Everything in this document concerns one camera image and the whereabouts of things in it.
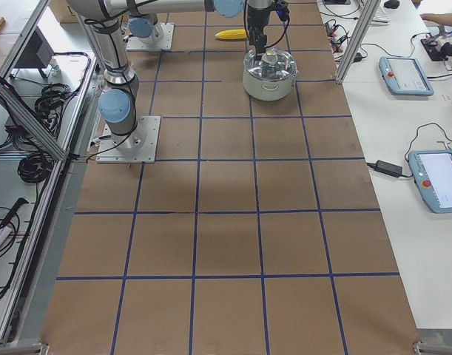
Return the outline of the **person hand at desk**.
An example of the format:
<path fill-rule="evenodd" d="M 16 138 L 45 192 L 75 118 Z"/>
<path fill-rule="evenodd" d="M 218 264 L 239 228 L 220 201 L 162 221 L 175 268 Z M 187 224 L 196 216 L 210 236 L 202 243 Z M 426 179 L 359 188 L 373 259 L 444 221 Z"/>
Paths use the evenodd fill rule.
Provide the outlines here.
<path fill-rule="evenodd" d="M 423 21 L 429 21 L 438 25 L 444 24 L 444 16 L 436 13 L 423 13 L 420 15 Z"/>

